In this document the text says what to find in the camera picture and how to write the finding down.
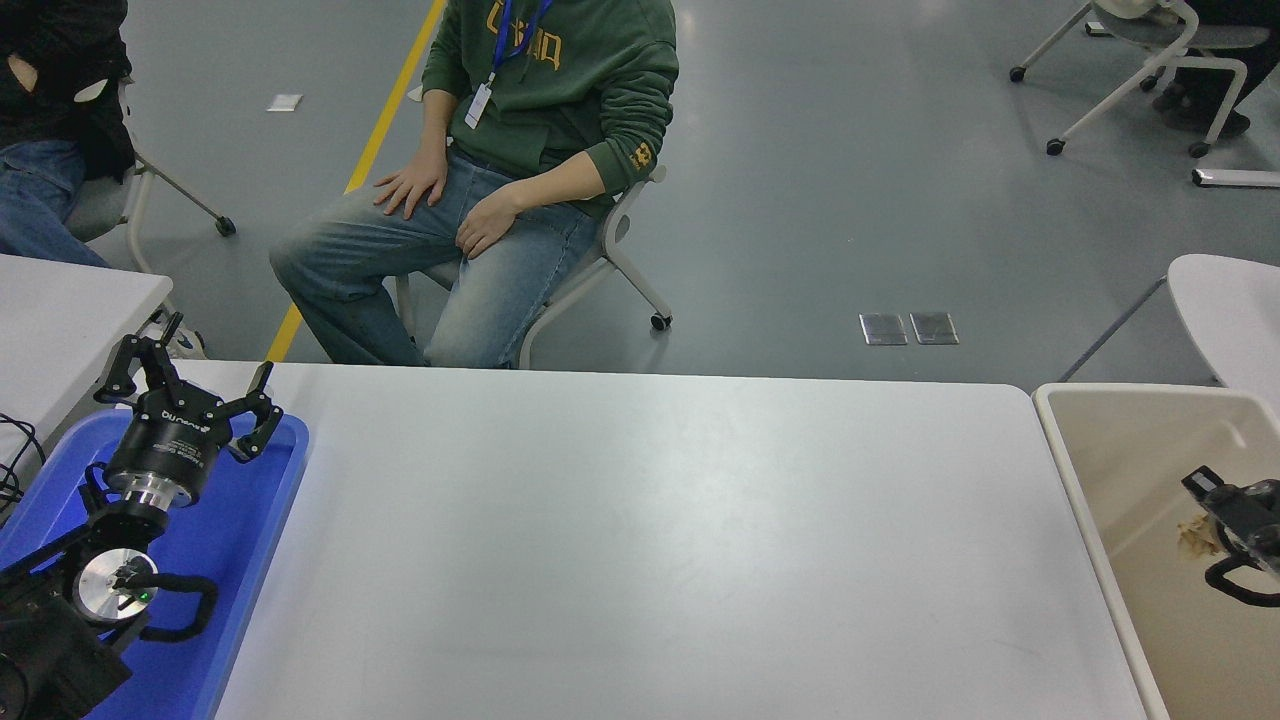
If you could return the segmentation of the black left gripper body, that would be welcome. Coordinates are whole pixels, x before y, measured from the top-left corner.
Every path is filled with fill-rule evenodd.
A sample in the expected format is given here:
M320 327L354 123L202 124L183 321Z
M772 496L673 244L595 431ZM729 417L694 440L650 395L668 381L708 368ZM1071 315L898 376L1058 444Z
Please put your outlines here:
M196 386L143 392L134 415L105 470L116 492L138 478L159 478L180 487L182 496L200 496L218 455L230 441L230 421L209 415L223 402Z

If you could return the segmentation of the person's right hand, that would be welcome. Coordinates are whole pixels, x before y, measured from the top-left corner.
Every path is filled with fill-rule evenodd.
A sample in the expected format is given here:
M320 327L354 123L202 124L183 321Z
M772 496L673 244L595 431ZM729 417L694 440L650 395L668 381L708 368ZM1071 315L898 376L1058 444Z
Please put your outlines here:
M372 204L385 217L399 214L402 219L410 220L422 201L428 206L439 202L447 177L448 161L444 158L413 158L406 167L374 184Z

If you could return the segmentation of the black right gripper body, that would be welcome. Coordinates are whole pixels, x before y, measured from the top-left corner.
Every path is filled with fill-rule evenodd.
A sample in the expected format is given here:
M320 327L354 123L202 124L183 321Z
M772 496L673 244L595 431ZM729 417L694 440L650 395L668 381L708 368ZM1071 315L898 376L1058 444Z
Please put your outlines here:
M1220 486L1210 492L1210 514L1234 559L1260 570L1279 570L1277 480Z

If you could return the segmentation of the person's left hand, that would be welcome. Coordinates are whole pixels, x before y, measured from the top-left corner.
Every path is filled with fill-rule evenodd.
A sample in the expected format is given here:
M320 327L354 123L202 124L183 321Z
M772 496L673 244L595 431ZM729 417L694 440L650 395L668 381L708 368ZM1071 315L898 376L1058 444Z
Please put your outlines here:
M466 260L474 260L495 245L522 211L509 186L481 199L462 220L456 245Z

